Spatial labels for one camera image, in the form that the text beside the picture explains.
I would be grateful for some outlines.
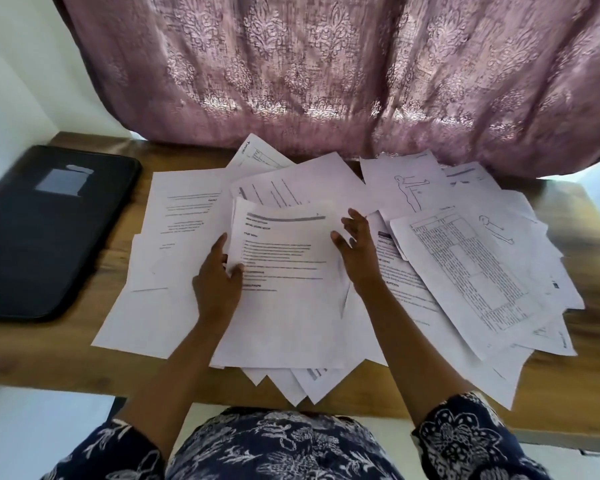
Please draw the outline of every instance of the damask patterned curtain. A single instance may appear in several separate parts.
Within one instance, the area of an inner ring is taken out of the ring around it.
[[[103,103],[153,141],[431,148],[535,177],[600,157],[600,0],[56,0]]]

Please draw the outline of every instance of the navy floral dress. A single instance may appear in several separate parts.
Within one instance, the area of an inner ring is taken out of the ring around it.
[[[412,433],[432,480],[548,480],[478,393],[456,395]],[[97,428],[43,480],[401,479],[355,420],[229,408],[197,428],[169,464],[124,421]]]

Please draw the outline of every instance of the wooden desk surface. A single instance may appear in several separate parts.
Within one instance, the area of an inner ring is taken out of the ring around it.
[[[233,152],[67,133],[51,144],[132,156],[142,162],[144,172],[100,253],[96,272],[64,316],[48,324],[0,324],[0,384],[127,396],[162,361],[90,343],[125,283],[131,240],[141,230],[152,172],[222,167]],[[600,436],[600,214],[576,184],[502,183],[526,193],[538,217],[549,224],[549,236],[565,254],[564,263],[587,309],[566,314],[578,357],[535,352],[523,370],[514,410],[498,412],[512,428]],[[196,401],[290,408],[268,379],[254,387],[239,369],[209,369]],[[305,399],[299,409],[408,416],[389,370],[369,361],[318,405]]]

